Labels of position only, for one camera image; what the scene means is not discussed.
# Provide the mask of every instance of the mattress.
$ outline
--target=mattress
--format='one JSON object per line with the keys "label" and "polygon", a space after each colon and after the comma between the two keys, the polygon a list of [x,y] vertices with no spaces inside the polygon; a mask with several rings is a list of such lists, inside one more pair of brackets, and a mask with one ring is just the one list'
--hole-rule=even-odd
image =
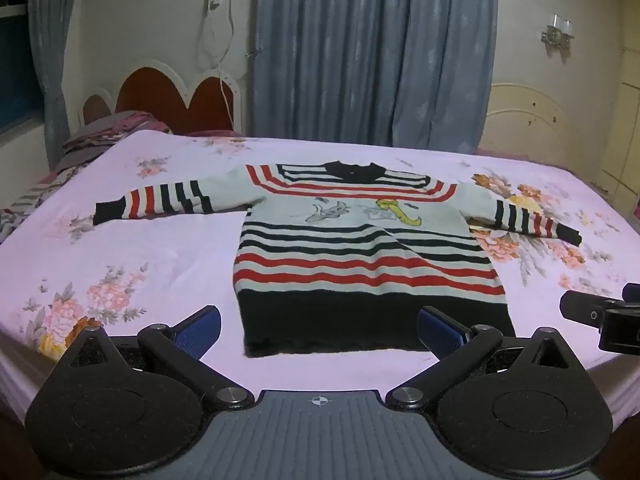
{"label": "mattress", "polygon": [[571,174],[530,162],[380,146],[283,139],[159,136],[122,140],[51,196],[0,246],[0,391],[19,418],[84,326],[110,335],[168,325],[214,304],[222,335],[202,360],[250,389],[379,390],[436,362],[430,352],[379,350],[244,354],[232,286],[243,211],[111,221],[94,228],[96,202],[149,184],[203,178],[238,164],[375,162],[445,182],[475,182],[580,230],[579,248],[474,228],[506,290],[518,336],[557,328],[590,371],[619,425],[640,410],[640,360],[598,349],[598,332],[562,318],[566,290],[620,297],[640,282],[640,237]]}

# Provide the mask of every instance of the headboard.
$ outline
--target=headboard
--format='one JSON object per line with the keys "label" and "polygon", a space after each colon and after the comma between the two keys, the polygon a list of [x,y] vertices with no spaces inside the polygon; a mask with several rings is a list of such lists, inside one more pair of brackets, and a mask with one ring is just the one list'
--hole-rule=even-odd
{"label": "headboard", "polygon": [[557,102],[528,86],[492,85],[479,147],[584,175],[575,125]]}
{"label": "headboard", "polygon": [[242,132],[238,84],[218,70],[200,74],[188,88],[169,66],[146,60],[127,72],[116,95],[95,89],[82,106],[82,121],[89,124],[126,110],[149,112],[179,134],[201,130]]}

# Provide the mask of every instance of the gray ribbed plate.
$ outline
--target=gray ribbed plate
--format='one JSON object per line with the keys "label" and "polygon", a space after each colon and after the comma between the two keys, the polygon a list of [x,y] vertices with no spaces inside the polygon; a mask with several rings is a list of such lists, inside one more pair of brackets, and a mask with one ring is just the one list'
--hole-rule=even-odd
{"label": "gray ribbed plate", "polygon": [[[48,480],[64,477],[50,475]],[[185,455],[136,480],[490,480],[453,456],[415,413],[374,392],[265,392],[216,416]],[[589,472],[575,480],[595,480]]]}

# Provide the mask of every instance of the sweater cuff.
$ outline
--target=sweater cuff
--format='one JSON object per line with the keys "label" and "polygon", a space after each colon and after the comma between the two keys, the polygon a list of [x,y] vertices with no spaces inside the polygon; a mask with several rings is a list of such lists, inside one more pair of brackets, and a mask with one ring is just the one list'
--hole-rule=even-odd
{"label": "sweater cuff", "polygon": [[127,201],[124,197],[113,202],[98,202],[95,205],[94,225],[122,218],[126,205]]}
{"label": "sweater cuff", "polygon": [[567,242],[568,244],[579,247],[582,243],[582,237],[580,236],[580,233],[575,229],[567,227],[564,224],[558,224],[556,233],[558,234],[558,238],[560,238],[562,241]]}

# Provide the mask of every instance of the gray curtain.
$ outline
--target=gray curtain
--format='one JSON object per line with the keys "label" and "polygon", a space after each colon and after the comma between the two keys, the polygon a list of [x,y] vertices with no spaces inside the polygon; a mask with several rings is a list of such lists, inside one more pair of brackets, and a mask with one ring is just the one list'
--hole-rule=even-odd
{"label": "gray curtain", "polygon": [[255,136],[471,153],[497,0],[257,0]]}
{"label": "gray curtain", "polygon": [[62,75],[66,34],[74,0],[29,0],[29,34],[33,65],[44,95],[44,135],[49,167],[62,158],[69,137]]}

